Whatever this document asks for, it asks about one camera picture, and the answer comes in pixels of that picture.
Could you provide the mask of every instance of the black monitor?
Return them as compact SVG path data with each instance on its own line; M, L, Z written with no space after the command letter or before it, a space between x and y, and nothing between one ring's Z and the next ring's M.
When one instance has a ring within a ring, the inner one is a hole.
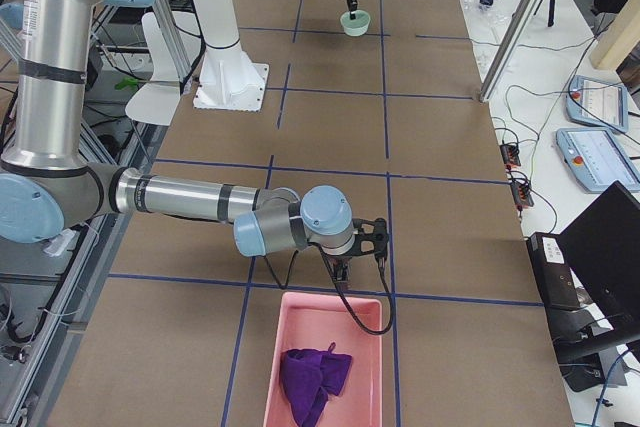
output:
M582 332L586 338L557 343L558 361L575 363L621 344L640 360L640 202L615 182L558 235L557 242L613 326L604 333L590 328Z

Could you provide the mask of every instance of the purple cloth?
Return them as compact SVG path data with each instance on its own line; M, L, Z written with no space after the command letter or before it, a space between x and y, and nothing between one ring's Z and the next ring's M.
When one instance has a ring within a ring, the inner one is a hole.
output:
M329 400L340 395L347 380L352 357L329 350L292 349L285 352L280 379L298 427L315 427Z

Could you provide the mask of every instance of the pink tray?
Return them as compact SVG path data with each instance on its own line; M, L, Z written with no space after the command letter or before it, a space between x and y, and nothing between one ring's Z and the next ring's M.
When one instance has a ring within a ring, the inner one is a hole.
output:
M382 328L382 305L375 299L348 298L360 319ZM287 292L282 296L271 367L264 427L296 427L280 384L280 359L290 349L327 350L353 356L342 394L329 396L318 427L382 426L382 338L363 332L337 296Z

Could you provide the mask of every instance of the green bowl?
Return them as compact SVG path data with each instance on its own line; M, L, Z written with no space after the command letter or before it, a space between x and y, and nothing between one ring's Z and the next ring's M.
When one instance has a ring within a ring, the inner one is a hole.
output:
M351 37L359 37L367 33L369 23L371 23L371 16L364 10L356 10L353 13L356 16L355 19L350 18L350 12L345 12L340 17L340 23L345 34Z

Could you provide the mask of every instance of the wire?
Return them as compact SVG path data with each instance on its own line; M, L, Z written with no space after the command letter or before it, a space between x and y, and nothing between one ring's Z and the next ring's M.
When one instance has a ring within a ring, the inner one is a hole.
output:
M149 153L147 152L147 147L144 145L144 141L142 140L142 136L140 135L140 132L138 132L138 129L136 128L136 124L133 122L133 119L129 119L129 121L131 122L131 128L133 129L134 135L138 139L138 142L140 144L140 149L142 149L142 153L144 154L145 158L147 159L147 162L149 162L150 164L153 163L151 161L151 157L149 156Z
M11 309L13 309L13 298L11 297L11 292L9 292L9 289L7 289L4 285L0 284L0 289L2 290L2 293L4 294L5 297L5 302L8 303L7 305L7 316L4 319L4 322L2 323L2 326L0 326L0 332L2 332L6 327L7 324L9 323L9 319L11 319Z
M293 271L293 266L296 263L296 258L298 257L299 253L300 251L296 250L291 256L291 260L289 261L289 268L287 269L287 277L284 281L284 284L280 281L280 279L276 275L276 272L275 270L273 270L271 262L269 262L269 259L267 258L267 256L266 255L262 256L265 263L267 264L267 268L269 269L269 273L271 274L271 277L273 277L273 280L275 281L276 284L278 284L278 287L281 290L286 290L289 287L289 281L291 280L291 272Z
M4 152L4 143L5 137L7 135L7 129L9 128L9 124L11 123L11 115L13 114L13 110L16 105L16 101L18 100L18 89L15 90L11 100L9 101L9 105L7 106L7 110L4 113L4 117L2 119L2 125L0 125L0 154Z
M322 250L322 247L319 244L311 243L310 245L315 246L320 252L320 256L322 257L322 261L324 262L324 266L327 269L327 273L331 278L331 282L333 283L333 287L335 288L336 293L340 297L340 300L342 300L342 303L347 309L347 312L349 312L349 315L351 315L351 318L355 321L356 324L358 324L358 327L360 327L369 335L384 335L387 332L389 332L396 318L396 304L393 299L393 296L391 295L391 291L389 290L389 286L387 285L387 281L384 277L384 272L385 272L384 259L378 260L378 274L380 275L380 281L382 282L382 287L384 288L385 295L387 297L387 300L389 301L389 321L387 322L387 325L382 330L373 330L367 327L362 322L362 320L360 320L360 317L358 317L358 315L355 313L355 311L353 310L353 307L351 307L351 304L349 303L347 298L344 296L344 293L342 292L342 290L340 290L340 287L338 286L338 283L333 276L331 263L329 261L329 256Z
M600 406L602 405L602 400L604 399L604 393L606 392L607 387L609 386L609 379L611 378L611 374L613 373L613 370L620 363L620 361L622 361L624 356L629 354L630 352L633 352L633 350L632 349L625 350L623 353L618 355L616 360L613 361L613 364L611 364L611 367L609 367L609 372L607 372L607 376L604 378L604 384L602 385L602 390L600 391L600 397L598 397L598 404L596 405L596 410L593 412L593 420L591 421L591 427L596 427L596 424L598 422L598 413L600 412Z
M94 107L91 107L91 106L90 106L90 105L88 105L88 104L84 104L84 106L85 106L85 108L86 108L86 109L90 110L91 112L95 112L96 114L100 114L100 115L102 115L103 117L107 117L107 118L112 119L112 120L119 120L119 119L124 119L124 118L126 118L126 117L127 117L126 115L110 115L110 114L105 114L104 112L102 112L102 111L100 111L100 110L98 110L98 109L96 109L96 108L94 108Z
M556 227L558 226L558 211L555 209L555 207L553 206L553 204L551 202L549 202L545 197L543 197L542 195L540 195L538 192L536 192L533 189L530 189L532 194L537 195L538 197L540 197L545 204L547 204L549 207L551 207L551 210L553 212L553 227L551 227L551 229L549 229L548 233L551 234Z

